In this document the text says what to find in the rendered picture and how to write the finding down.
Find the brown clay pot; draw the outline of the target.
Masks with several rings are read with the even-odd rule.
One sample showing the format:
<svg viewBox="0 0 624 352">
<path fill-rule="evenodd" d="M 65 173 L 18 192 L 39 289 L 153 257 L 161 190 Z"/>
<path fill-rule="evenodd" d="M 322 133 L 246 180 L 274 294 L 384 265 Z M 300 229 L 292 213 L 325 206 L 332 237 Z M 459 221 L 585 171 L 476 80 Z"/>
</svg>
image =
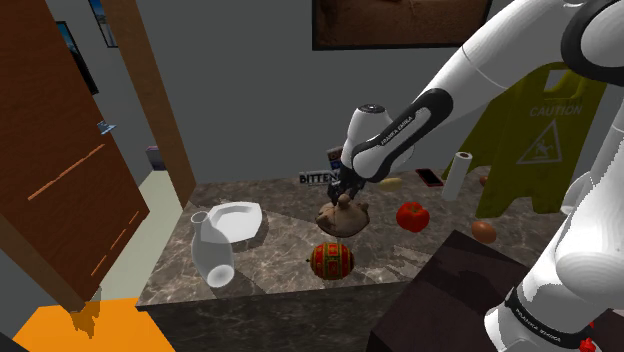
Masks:
<svg viewBox="0 0 624 352">
<path fill-rule="evenodd" d="M 326 203 L 320 208 L 315 222 L 331 236 L 348 238 L 358 234 L 369 224 L 368 209 L 368 203 L 354 202 L 348 194 L 342 194 L 336 204 Z"/>
</svg>

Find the red tomato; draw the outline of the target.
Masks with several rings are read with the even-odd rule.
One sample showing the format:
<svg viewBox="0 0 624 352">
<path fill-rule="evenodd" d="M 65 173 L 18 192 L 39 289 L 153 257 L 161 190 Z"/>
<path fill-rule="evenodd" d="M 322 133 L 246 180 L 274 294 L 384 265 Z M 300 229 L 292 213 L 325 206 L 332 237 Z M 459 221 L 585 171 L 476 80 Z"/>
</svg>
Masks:
<svg viewBox="0 0 624 352">
<path fill-rule="evenodd" d="M 397 224 L 410 232 L 421 232 L 429 221 L 429 212 L 418 202 L 404 203 L 396 213 Z"/>
</svg>

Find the red gold patterned egg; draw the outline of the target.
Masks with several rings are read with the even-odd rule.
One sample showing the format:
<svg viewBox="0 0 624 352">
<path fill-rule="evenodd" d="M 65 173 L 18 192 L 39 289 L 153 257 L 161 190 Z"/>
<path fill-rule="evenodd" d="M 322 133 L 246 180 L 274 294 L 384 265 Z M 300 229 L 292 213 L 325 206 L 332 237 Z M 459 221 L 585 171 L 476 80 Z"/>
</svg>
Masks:
<svg viewBox="0 0 624 352">
<path fill-rule="evenodd" d="M 312 250 L 307 262 L 317 277 L 323 280 L 341 280 L 353 271 L 355 257 L 344 244 L 323 242 Z"/>
</svg>

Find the red phone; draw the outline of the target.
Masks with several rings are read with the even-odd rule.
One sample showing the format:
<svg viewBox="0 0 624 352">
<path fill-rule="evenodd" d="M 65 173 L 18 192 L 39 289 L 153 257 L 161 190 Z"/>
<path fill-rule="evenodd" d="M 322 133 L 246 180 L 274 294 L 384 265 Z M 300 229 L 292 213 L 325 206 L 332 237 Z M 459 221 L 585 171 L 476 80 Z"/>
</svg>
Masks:
<svg viewBox="0 0 624 352">
<path fill-rule="evenodd" d="M 428 187 L 441 187 L 444 185 L 443 181 L 431 169 L 419 168 L 415 172 Z"/>
</svg>

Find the white paper towel roll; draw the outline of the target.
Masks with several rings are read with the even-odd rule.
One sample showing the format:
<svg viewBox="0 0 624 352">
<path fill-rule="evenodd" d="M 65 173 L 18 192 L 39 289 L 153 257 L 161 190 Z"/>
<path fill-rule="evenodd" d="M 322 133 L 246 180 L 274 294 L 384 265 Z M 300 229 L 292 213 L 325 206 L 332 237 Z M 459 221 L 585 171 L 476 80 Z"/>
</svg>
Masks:
<svg viewBox="0 0 624 352">
<path fill-rule="evenodd" d="M 443 200 L 454 201 L 457 199 L 472 159 L 473 156 L 469 152 L 457 152 L 455 154 L 442 190 Z"/>
</svg>

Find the white angular plate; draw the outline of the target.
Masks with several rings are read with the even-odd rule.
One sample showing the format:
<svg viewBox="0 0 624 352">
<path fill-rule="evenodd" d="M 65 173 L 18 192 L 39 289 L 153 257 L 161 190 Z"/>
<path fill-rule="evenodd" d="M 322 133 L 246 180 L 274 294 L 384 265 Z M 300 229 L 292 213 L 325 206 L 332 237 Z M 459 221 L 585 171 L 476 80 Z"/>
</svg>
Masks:
<svg viewBox="0 0 624 352">
<path fill-rule="evenodd" d="M 208 228 L 201 239 L 215 244 L 231 244 L 253 238 L 262 222 L 262 210 L 254 202 L 229 202 L 208 212 Z"/>
</svg>

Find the brown egg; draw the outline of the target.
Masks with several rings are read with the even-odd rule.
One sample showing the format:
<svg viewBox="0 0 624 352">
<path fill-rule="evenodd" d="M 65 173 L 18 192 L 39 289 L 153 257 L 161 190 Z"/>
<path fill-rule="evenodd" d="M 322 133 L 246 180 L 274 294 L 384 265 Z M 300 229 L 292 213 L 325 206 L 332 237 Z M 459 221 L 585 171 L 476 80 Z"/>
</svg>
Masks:
<svg viewBox="0 0 624 352">
<path fill-rule="evenodd" d="M 472 236 L 479 242 L 490 244 L 496 241 L 497 232 L 492 225 L 484 221 L 475 221 L 471 225 Z"/>
</svg>

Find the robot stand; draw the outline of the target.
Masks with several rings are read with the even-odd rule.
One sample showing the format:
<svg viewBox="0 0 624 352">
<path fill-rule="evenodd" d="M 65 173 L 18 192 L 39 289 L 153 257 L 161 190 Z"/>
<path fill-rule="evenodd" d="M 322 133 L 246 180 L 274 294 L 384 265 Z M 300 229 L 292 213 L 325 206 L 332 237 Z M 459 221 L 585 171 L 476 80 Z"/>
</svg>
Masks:
<svg viewBox="0 0 624 352">
<path fill-rule="evenodd" d="M 497 352 L 484 316 L 527 272 L 453 231 L 371 330 L 366 352 Z"/>
</svg>

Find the white vase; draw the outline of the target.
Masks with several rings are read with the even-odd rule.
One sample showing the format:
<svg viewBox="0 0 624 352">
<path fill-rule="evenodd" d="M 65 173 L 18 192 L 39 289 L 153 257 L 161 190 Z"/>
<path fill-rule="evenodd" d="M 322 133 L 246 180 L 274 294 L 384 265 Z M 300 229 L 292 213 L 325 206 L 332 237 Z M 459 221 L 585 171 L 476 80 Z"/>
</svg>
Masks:
<svg viewBox="0 0 624 352">
<path fill-rule="evenodd" d="M 197 271 L 211 288 L 226 286 L 235 276 L 230 241 L 213 227 L 206 211 L 193 214 L 191 223 L 195 231 L 191 254 Z"/>
</svg>

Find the yellow caution floor sign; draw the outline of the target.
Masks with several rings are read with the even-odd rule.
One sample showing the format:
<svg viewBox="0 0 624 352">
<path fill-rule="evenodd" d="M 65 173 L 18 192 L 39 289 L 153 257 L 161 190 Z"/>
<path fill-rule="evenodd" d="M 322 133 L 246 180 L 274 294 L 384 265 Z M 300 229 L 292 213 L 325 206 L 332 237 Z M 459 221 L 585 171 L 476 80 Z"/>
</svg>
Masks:
<svg viewBox="0 0 624 352">
<path fill-rule="evenodd" d="M 470 171 L 490 168 L 476 216 L 499 217 L 524 197 L 538 214 L 558 212 L 605 89 L 557 62 L 493 99 L 460 147 Z"/>
</svg>

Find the purple box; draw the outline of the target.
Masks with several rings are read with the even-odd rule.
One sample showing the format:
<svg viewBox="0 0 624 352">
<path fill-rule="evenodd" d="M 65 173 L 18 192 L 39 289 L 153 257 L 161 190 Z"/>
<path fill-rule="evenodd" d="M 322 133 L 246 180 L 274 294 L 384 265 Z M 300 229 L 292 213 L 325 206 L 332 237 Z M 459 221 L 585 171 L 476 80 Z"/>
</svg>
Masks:
<svg viewBox="0 0 624 352">
<path fill-rule="evenodd" d="M 148 146 L 145 150 L 146 156 L 154 171 L 165 171 L 166 166 L 157 146 Z"/>
</svg>

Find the brown wooden door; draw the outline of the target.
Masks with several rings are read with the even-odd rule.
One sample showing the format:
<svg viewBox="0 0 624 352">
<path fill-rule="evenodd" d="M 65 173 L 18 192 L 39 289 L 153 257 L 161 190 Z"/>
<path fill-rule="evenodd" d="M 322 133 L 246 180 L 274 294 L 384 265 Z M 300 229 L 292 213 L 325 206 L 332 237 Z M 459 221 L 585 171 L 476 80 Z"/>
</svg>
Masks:
<svg viewBox="0 0 624 352">
<path fill-rule="evenodd" d="M 0 249 L 79 312 L 149 209 L 45 0 L 0 0 Z"/>
</svg>

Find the large brown wall picture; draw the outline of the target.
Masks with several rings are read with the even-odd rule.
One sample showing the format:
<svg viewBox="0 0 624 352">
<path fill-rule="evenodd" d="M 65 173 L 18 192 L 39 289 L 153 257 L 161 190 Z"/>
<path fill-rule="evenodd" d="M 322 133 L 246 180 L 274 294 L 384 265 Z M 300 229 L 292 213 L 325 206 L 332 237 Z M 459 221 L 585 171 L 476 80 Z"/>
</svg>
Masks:
<svg viewBox="0 0 624 352">
<path fill-rule="evenodd" d="M 458 47 L 488 19 L 493 0 L 312 0 L 312 48 Z"/>
</svg>

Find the brown wooden door frame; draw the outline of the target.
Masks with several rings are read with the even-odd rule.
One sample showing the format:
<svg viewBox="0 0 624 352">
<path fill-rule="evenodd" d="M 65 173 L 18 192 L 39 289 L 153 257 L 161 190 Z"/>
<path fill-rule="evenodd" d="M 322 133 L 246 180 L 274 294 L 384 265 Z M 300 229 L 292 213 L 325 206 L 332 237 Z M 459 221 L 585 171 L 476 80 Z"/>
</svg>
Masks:
<svg viewBox="0 0 624 352">
<path fill-rule="evenodd" d="M 101 0 L 174 191 L 185 206 L 195 180 L 136 0 Z"/>
</svg>

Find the black framed wall picture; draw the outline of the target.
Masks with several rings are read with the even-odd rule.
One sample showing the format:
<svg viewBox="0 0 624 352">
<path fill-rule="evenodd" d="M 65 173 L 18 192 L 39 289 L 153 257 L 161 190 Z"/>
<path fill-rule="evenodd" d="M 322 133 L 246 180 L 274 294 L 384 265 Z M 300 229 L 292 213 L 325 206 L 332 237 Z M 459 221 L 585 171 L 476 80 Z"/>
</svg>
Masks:
<svg viewBox="0 0 624 352">
<path fill-rule="evenodd" d="M 112 29 L 110 27 L 110 24 L 108 23 L 107 16 L 103 9 L 101 0 L 88 0 L 88 1 L 89 1 L 91 10 L 93 12 L 93 15 L 96 19 L 96 22 L 98 24 L 98 27 L 100 29 L 100 32 L 102 33 L 106 46 L 108 48 L 117 48 L 118 45 L 115 40 Z"/>
<path fill-rule="evenodd" d="M 85 84 L 87 85 L 90 93 L 92 95 L 98 94 L 99 93 L 99 89 L 88 69 L 88 66 L 83 58 L 83 56 L 81 55 L 78 46 L 73 38 L 73 35 L 71 34 L 71 31 L 69 30 L 69 27 L 67 26 L 67 23 L 65 21 L 56 21 L 56 26 L 59 29 L 61 36 L 63 38 L 63 40 L 65 41 L 70 54 L 72 55 L 72 58 L 74 59 L 81 76 L 83 77 Z"/>
</svg>

